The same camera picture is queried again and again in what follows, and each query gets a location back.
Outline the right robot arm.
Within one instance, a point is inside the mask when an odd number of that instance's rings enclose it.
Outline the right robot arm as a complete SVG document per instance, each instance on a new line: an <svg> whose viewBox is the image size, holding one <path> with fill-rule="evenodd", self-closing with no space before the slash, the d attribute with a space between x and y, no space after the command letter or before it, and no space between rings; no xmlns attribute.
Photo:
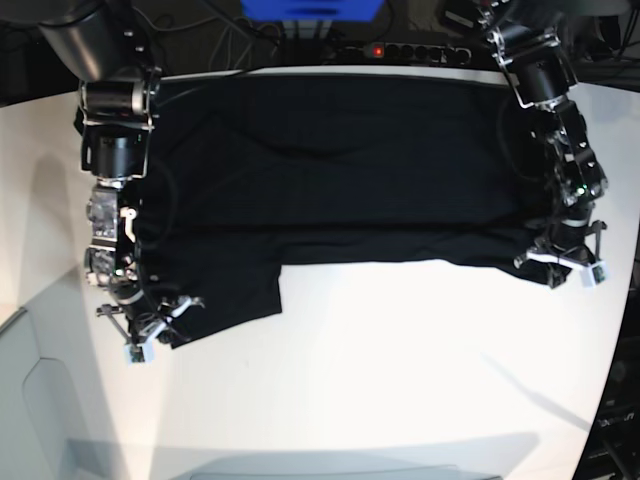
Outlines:
<svg viewBox="0 0 640 480"><path fill-rule="evenodd" d="M148 362L153 343L202 299L177 293L155 298L136 231L142 206L137 181L147 173L161 68L128 1L46 1L37 24L79 80L81 168L94 176L87 206L91 243L87 281L112 301L96 313L124 339L132 363Z"/></svg>

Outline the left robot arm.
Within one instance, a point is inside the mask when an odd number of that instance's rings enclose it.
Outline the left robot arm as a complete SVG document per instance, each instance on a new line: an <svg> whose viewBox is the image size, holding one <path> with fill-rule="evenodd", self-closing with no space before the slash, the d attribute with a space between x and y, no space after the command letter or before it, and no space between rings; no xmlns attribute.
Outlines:
<svg viewBox="0 0 640 480"><path fill-rule="evenodd" d="M595 287L608 271L600 249L589 248L586 239L599 238L607 227L591 216L608 179L569 97L578 80L559 34L567 15L563 1L443 1L438 13L446 28L490 51L519 106L534 113L532 135L547 157L553 207L515 267L545 265L552 288L570 271L580 274L584 286Z"/></svg>

